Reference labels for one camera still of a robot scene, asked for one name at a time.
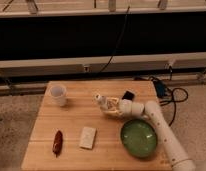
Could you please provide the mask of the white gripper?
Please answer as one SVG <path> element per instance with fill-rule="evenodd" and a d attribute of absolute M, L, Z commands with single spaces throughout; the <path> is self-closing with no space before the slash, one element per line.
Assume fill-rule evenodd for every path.
<path fill-rule="evenodd" d="M 119 111 L 103 111 L 103 114 L 113 118 L 123 117 L 140 117 L 144 111 L 144 104 L 139 102 L 133 102 L 131 100 L 123 99 L 120 102 L 119 98 L 107 97 L 107 103 L 118 104 Z"/>

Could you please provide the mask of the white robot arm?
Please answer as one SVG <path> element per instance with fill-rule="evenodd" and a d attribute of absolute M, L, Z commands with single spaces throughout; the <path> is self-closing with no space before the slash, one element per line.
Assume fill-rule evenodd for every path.
<path fill-rule="evenodd" d="M 165 121 L 161 108 L 156 101 L 149 100 L 146 103 L 139 103 L 108 97 L 100 103 L 100 108 L 104 115 L 113 117 L 149 118 L 163 143 L 172 170 L 195 171 L 196 166 L 193 160 L 188 156 Z"/>

